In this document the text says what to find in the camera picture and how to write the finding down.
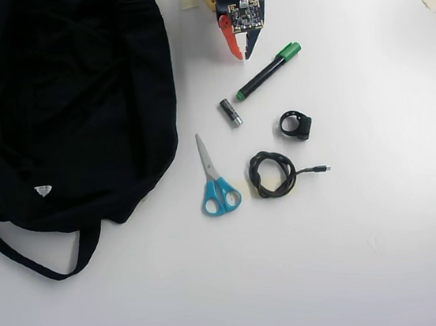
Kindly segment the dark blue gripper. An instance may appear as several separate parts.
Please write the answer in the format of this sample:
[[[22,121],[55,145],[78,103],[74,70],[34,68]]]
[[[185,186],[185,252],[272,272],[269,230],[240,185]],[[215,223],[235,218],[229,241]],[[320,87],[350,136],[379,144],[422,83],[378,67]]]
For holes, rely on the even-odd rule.
[[[220,30],[230,52],[238,60],[243,60],[243,54],[235,34],[246,32],[245,59],[248,60],[265,23],[264,5],[264,0],[216,0]]]

